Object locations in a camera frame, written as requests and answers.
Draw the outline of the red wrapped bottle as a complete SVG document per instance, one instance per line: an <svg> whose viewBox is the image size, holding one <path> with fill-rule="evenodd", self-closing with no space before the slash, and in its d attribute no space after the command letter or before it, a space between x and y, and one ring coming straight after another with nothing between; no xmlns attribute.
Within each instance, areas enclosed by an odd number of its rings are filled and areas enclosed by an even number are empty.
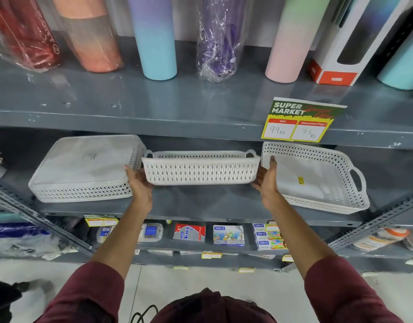
<svg viewBox="0 0 413 323"><path fill-rule="evenodd" d="M36 0L0 0L0 58L35 72L62 63L59 45Z"/></svg>

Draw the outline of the stack of colourful crayon boxes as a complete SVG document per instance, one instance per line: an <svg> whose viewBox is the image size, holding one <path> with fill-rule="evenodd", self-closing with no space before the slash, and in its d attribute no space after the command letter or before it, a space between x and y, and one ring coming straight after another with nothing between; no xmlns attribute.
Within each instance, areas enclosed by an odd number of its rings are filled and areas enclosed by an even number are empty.
<svg viewBox="0 0 413 323"><path fill-rule="evenodd" d="M252 227L259 251L288 249L275 221L253 223Z"/></svg>

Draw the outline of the purple blue gradient bottle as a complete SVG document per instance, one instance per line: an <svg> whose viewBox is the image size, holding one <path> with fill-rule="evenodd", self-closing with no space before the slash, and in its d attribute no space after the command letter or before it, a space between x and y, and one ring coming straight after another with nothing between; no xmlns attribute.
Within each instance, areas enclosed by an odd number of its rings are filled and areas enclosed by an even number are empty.
<svg viewBox="0 0 413 323"><path fill-rule="evenodd" d="M127 0L141 67L146 78L177 75L171 0Z"/></svg>

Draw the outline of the white woven plastic basket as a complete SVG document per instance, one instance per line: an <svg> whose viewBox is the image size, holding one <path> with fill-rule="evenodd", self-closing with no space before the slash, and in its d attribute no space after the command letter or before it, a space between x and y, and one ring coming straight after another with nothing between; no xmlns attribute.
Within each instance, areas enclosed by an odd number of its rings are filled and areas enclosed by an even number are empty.
<svg viewBox="0 0 413 323"><path fill-rule="evenodd" d="M261 157L254 150L148 150L142 158L146 179L156 186L236 185L255 180Z"/></svg>

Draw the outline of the clear plastic stationery case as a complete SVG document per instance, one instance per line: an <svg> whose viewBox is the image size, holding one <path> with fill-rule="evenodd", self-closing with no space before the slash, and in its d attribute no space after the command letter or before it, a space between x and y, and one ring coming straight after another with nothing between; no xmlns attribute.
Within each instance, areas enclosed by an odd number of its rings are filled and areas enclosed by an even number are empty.
<svg viewBox="0 0 413 323"><path fill-rule="evenodd" d="M143 223L138 243L141 242L158 242L162 239L164 227L161 223Z"/></svg>

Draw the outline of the person's left forearm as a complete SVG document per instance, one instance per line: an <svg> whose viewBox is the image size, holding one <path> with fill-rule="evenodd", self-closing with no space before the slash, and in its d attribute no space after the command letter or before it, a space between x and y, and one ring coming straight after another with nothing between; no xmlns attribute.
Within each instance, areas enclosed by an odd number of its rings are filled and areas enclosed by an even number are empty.
<svg viewBox="0 0 413 323"><path fill-rule="evenodd" d="M141 228L151 209L151 194L136 196L125 210L113 232L96 250L91 260L111 267L123 279L126 279Z"/></svg>

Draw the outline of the person's left hand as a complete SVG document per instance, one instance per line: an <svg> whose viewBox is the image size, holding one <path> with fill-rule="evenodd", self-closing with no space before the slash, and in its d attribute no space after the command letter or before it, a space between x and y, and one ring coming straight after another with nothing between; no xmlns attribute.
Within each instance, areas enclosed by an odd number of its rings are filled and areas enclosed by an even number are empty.
<svg viewBox="0 0 413 323"><path fill-rule="evenodd" d="M135 170L137 179L132 183L128 182L132 191L132 202L142 208L151 208L153 185L147 181L144 168Z"/></svg>

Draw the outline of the yellow green price tag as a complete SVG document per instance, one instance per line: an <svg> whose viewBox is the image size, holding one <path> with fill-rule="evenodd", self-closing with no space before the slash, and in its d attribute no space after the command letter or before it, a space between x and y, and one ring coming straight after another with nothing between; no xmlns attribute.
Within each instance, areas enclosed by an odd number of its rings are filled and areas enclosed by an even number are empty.
<svg viewBox="0 0 413 323"><path fill-rule="evenodd" d="M262 139L319 143L346 109L346 105L274 97Z"/></svg>

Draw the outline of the orange gradient bottle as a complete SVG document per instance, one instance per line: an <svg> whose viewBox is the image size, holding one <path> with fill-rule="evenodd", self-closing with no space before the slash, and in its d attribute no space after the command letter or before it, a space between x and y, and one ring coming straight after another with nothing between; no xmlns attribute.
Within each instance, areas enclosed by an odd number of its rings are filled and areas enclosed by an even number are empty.
<svg viewBox="0 0 413 323"><path fill-rule="evenodd" d="M92 73L119 70L119 51L105 0L52 0L67 43L81 66Z"/></svg>

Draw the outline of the blue wrapped package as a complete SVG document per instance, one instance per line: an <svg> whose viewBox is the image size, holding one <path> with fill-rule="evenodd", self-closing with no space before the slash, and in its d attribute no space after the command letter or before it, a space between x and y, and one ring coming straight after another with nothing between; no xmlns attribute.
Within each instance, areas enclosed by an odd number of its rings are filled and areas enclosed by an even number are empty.
<svg viewBox="0 0 413 323"><path fill-rule="evenodd" d="M53 258L63 249L60 238L31 223L0 223L0 258Z"/></svg>

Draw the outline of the grey red eraser box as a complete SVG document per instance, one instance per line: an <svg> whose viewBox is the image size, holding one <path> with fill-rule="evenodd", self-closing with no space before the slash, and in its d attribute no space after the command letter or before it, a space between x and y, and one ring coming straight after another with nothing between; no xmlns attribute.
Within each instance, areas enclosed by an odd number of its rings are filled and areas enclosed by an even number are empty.
<svg viewBox="0 0 413 323"><path fill-rule="evenodd" d="M205 225L176 223L172 239L190 242L205 242L205 235Z"/></svg>

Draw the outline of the small yellow price label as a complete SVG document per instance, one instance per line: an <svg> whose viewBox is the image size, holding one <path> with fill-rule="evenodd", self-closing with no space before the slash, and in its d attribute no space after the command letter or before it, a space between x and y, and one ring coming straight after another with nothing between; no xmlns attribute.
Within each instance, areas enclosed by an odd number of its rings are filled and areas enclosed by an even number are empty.
<svg viewBox="0 0 413 323"><path fill-rule="evenodd" d="M115 216L105 216L96 214L85 214L85 222L88 227L112 227L118 224L118 218Z"/></svg>

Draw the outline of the upturned white plastic basket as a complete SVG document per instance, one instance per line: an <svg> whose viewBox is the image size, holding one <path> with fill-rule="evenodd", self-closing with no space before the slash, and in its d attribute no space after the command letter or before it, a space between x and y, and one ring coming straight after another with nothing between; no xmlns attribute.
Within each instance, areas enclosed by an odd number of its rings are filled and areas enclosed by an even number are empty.
<svg viewBox="0 0 413 323"><path fill-rule="evenodd" d="M64 137L48 151L28 187L43 203L131 197L125 166L139 169L146 152L137 135Z"/></svg>

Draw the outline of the blue floral crayon box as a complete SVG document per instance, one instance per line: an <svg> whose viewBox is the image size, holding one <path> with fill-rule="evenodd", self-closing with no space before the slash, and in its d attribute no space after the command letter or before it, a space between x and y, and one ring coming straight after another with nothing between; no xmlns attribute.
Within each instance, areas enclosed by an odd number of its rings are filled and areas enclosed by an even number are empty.
<svg viewBox="0 0 413 323"><path fill-rule="evenodd" d="M213 225L213 244L245 246L244 230L242 225Z"/></svg>

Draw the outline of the green pink gradient bottle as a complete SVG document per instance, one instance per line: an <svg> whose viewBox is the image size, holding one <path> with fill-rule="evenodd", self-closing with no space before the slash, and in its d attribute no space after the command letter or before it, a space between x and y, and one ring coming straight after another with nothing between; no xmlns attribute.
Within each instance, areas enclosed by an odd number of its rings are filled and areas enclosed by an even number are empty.
<svg viewBox="0 0 413 323"><path fill-rule="evenodd" d="M304 64L330 0L285 0L265 70L277 83L293 83Z"/></svg>

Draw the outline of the white orange bottle box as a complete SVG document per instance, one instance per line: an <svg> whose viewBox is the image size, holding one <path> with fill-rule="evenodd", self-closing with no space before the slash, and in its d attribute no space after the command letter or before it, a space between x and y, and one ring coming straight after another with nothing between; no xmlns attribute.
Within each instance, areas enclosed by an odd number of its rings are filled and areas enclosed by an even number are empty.
<svg viewBox="0 0 413 323"><path fill-rule="evenodd" d="M318 85L353 86L413 0L339 0L307 71Z"/></svg>

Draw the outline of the person's maroon shirt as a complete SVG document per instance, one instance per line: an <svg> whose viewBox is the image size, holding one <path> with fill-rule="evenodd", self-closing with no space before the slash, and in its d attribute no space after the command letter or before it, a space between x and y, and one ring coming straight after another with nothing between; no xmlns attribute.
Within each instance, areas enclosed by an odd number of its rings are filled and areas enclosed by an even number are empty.
<svg viewBox="0 0 413 323"><path fill-rule="evenodd" d="M34 323L118 323L124 279L108 265L78 268ZM319 323L403 323L341 257L317 261L305 292ZM161 309L151 323L276 323L266 310L205 288Z"/></svg>

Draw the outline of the purple wrapped bottle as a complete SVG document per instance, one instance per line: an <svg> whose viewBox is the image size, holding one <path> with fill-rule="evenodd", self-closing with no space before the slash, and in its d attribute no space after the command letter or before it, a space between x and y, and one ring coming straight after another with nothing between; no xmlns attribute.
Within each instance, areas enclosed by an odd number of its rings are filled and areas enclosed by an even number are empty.
<svg viewBox="0 0 413 323"><path fill-rule="evenodd" d="M197 0L197 72L220 83L237 71L253 0Z"/></svg>

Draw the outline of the white plastic basket with sticker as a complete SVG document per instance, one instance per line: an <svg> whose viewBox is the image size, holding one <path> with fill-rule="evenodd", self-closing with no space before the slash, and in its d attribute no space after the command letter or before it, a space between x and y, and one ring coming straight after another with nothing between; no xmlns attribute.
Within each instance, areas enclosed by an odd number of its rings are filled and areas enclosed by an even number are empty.
<svg viewBox="0 0 413 323"><path fill-rule="evenodd" d="M366 180L339 151L289 142L263 142L262 166L277 163L277 186L294 206L349 215L370 207Z"/></svg>

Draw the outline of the person's right forearm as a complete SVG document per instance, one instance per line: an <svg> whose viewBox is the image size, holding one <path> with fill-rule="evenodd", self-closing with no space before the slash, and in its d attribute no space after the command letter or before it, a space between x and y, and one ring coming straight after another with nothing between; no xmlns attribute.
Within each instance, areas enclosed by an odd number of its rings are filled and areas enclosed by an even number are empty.
<svg viewBox="0 0 413 323"><path fill-rule="evenodd" d="M277 191L261 192L264 206L271 212L294 263L303 279L318 261L337 254L303 220Z"/></svg>

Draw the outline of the teal bottle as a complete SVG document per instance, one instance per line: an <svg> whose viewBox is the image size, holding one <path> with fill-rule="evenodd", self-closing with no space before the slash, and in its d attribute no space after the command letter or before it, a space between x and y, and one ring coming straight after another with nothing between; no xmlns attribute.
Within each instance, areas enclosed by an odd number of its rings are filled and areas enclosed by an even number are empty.
<svg viewBox="0 0 413 323"><path fill-rule="evenodd" d="M395 89L413 90L413 31L377 75L377 80Z"/></svg>

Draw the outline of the person's right hand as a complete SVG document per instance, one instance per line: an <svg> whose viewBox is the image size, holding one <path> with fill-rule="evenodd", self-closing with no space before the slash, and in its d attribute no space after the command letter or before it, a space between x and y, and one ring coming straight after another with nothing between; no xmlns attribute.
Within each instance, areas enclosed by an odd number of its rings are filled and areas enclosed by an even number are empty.
<svg viewBox="0 0 413 323"><path fill-rule="evenodd" d="M260 192L263 205L271 210L282 201L282 195L278 190L277 180L268 179L268 169L259 166L252 186Z"/></svg>

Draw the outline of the white orange wrapped item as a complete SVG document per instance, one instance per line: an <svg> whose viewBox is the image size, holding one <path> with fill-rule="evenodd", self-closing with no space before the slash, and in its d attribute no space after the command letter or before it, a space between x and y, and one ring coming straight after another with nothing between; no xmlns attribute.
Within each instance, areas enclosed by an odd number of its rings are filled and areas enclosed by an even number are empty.
<svg viewBox="0 0 413 323"><path fill-rule="evenodd" d="M409 236L410 230L403 228L383 228L352 243L351 247L361 252L376 251L380 248L401 242Z"/></svg>

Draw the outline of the grey metal shelf rack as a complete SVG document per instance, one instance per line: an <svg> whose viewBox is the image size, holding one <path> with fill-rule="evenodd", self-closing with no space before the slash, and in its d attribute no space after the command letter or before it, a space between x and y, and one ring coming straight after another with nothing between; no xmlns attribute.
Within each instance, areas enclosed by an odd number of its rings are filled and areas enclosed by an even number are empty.
<svg viewBox="0 0 413 323"><path fill-rule="evenodd" d="M269 49L246 47L234 75L223 83L199 79L194 42L177 42L178 74L169 81L144 77L134 38L118 39L125 66L106 74L84 70L63 40L63 64L44 73L0 58L0 213L14 210L74 242L91 246L56 225L56 216L120 216L127 199L44 204L28 188L39 163L59 138L138 135L152 151L225 150L261 153L263 126L273 98L346 106L320 144L346 153L365 176L368 210L348 216L298 207L306 222L362 272L413 273L413 254L393 244L371 254L348 249L380 227L413 228L413 91L376 79L375 62L353 87L317 85L302 70L296 82L264 76Z"/></svg>

